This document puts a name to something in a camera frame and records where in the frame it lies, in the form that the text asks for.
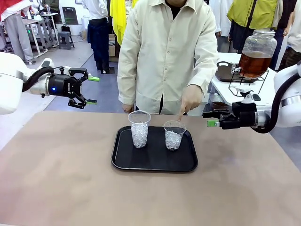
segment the cup rim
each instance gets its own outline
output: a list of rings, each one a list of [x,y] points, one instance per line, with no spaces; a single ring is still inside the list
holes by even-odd
[[[145,113],[146,115],[149,116],[148,121],[146,121],[146,122],[141,122],[140,124],[146,124],[146,123],[148,123],[148,122],[151,120],[151,114],[149,114],[148,112],[142,111],[142,110],[133,111],[133,112],[131,112],[130,114],[128,114],[128,116],[127,116],[127,119],[128,119],[128,120],[130,121],[130,123],[132,123],[132,124],[139,124],[139,123],[137,123],[137,122],[132,122],[132,121],[130,120],[130,115],[131,115],[131,114],[134,114],[134,113]]]
[[[164,123],[163,128],[164,128],[165,132],[169,132],[169,131],[166,130],[166,124],[169,123],[169,122],[177,122],[177,123],[182,124],[182,125],[183,125],[183,129],[184,129],[184,132],[183,132],[183,133],[186,132],[186,125],[185,125],[183,122],[181,122],[181,121],[176,121],[176,120],[170,120],[170,121],[167,121],[167,122]]]

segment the red jacket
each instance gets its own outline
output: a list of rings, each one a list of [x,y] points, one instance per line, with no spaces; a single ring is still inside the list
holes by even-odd
[[[1,21],[1,14],[9,7],[21,2],[22,0],[0,0],[0,21]]]

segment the cup of ice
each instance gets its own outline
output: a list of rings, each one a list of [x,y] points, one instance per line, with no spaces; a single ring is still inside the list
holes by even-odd
[[[179,149],[182,137],[186,131],[185,125],[180,121],[168,121],[164,124],[165,146],[168,150]]]
[[[131,122],[133,143],[136,148],[146,146],[151,115],[145,111],[134,111],[128,115]]]

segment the black undershirt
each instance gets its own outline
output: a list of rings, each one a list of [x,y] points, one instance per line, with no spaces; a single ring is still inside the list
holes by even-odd
[[[168,4],[167,1],[165,1],[165,3],[171,8],[171,12],[173,13],[173,17],[175,19],[175,17],[178,15],[178,13],[181,10],[181,7],[172,6],[172,5]]]
[[[295,9],[297,0],[283,0],[283,11],[282,11],[282,16],[278,22],[278,27],[277,28],[286,28],[288,19],[290,18],[291,13]]]

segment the ice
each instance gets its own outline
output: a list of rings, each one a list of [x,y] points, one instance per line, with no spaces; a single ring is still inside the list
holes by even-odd
[[[169,150],[179,149],[182,140],[182,134],[177,134],[173,131],[165,132],[165,145]]]
[[[147,123],[131,125],[133,143],[136,148],[142,148],[146,145],[148,128]]]

